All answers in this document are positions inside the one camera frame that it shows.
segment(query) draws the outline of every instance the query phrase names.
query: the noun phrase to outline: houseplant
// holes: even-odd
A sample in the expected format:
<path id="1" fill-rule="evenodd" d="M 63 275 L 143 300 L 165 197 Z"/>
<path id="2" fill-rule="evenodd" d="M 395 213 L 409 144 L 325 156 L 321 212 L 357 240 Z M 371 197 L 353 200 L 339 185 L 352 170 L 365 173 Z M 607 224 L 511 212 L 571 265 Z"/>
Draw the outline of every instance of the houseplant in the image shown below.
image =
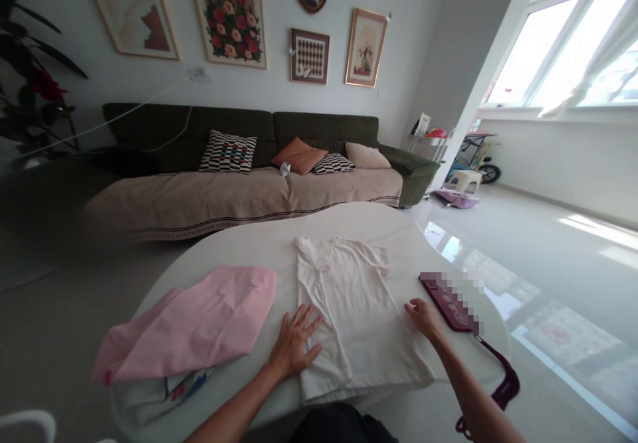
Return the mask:
<path id="1" fill-rule="evenodd" d="M 56 33 L 62 33 L 47 19 L 18 4 L 17 0 L 0 0 L 0 58 L 26 81 L 18 91 L 16 104 L 7 96 L 0 83 L 0 102 L 4 111 L 4 117 L 0 118 L 0 137 L 19 142 L 16 148 L 23 155 L 55 158 L 66 153 L 54 151 L 52 147 L 38 150 L 61 140 L 51 129 L 58 119 L 66 120 L 71 134 L 75 136 L 76 130 L 71 119 L 75 107 L 67 105 L 64 100 L 66 90 L 59 88 L 38 59 L 37 53 L 43 52 L 75 74 L 85 79 L 88 77 L 63 53 L 31 36 L 24 26 L 11 21 L 11 14 L 15 9 L 40 21 Z M 39 107 L 37 95 L 46 102 Z M 63 144 L 73 151 L 80 151 L 76 137 L 72 142 L 64 141 Z"/>

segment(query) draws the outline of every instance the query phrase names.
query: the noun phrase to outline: white table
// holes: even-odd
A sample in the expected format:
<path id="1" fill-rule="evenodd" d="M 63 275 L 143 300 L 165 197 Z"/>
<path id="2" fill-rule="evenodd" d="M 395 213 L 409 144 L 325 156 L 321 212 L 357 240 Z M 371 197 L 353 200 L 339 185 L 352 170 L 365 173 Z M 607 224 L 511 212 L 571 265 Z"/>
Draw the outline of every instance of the white table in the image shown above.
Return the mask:
<path id="1" fill-rule="evenodd" d="M 462 273 L 430 246 L 419 227 L 396 209 L 382 204 L 347 203 L 307 217 L 238 226 L 201 240 L 180 256 L 144 298 L 136 316 L 151 308 L 172 288 L 191 287 L 220 264 L 268 267 L 277 272 L 277 288 L 257 343 L 247 357 L 216 369 L 210 381 L 184 405 L 145 426 L 139 426 L 132 420 L 120 404 L 117 391 L 113 390 L 111 407 L 115 420 L 132 441 L 183 441 L 257 373 L 270 355 L 284 313 L 297 307 L 296 252 L 292 239 L 299 236 L 311 240 L 340 236 L 386 247 L 391 274 L 384 281 L 401 312 L 403 303 L 411 298 L 429 299 L 417 279 L 420 272 L 446 272 L 448 279 L 458 286 L 464 300 L 480 316 L 486 340 L 506 357 L 509 355 L 508 333 L 491 301 L 472 282 L 463 280 Z M 412 326 L 407 314 L 402 315 Z M 451 330 L 448 334 L 479 381 L 487 383 L 502 375 L 500 363 L 470 335 Z M 421 335 L 417 338 L 435 380 L 449 382 L 430 343 Z M 289 379 L 271 394 L 255 418 L 253 428 L 301 406 L 299 379 Z"/>

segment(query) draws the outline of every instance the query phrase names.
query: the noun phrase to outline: purple bag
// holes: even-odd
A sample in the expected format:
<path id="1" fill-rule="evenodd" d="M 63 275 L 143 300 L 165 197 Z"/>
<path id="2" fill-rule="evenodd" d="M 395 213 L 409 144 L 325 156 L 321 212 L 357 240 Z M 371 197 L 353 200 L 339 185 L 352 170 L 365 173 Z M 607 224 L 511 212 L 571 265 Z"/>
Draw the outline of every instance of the purple bag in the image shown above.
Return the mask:
<path id="1" fill-rule="evenodd" d="M 450 207 L 452 205 L 454 207 L 458 207 L 459 209 L 470 209 L 480 202 L 480 199 L 478 197 L 463 194 L 455 191 L 454 189 L 446 189 L 444 187 L 441 187 L 435 192 L 440 198 L 447 202 L 446 207 Z"/>

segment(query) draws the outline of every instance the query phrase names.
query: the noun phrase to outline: rose painting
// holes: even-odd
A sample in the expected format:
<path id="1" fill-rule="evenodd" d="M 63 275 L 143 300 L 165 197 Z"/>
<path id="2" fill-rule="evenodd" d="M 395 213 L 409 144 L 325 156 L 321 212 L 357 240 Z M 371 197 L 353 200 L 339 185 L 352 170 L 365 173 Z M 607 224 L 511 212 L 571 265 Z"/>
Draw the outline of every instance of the rose painting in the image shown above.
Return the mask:
<path id="1" fill-rule="evenodd" d="M 385 38 L 387 20 L 384 15 L 354 9 L 346 84 L 374 88 Z"/>
<path id="2" fill-rule="evenodd" d="M 195 0 L 209 61 L 266 68 L 261 0 Z"/>
<path id="3" fill-rule="evenodd" d="M 96 0 L 118 52 L 179 59 L 162 0 Z"/>

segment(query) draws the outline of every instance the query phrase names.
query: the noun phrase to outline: framed painting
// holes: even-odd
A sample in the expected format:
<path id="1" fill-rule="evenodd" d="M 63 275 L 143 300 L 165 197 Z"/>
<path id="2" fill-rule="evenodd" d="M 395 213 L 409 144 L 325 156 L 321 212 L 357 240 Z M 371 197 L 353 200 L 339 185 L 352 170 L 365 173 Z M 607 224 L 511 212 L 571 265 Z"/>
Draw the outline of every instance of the framed painting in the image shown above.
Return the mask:
<path id="1" fill-rule="evenodd" d="M 346 84 L 374 88 L 385 38 L 385 15 L 359 8 L 352 15 Z"/>
<path id="2" fill-rule="evenodd" d="M 95 0 L 119 53 L 179 60 L 162 0 Z"/>
<path id="3" fill-rule="evenodd" d="M 326 84 L 330 37 L 290 28 L 290 80 Z"/>
<path id="4" fill-rule="evenodd" d="M 266 68 L 261 0 L 195 0 L 208 61 Z"/>

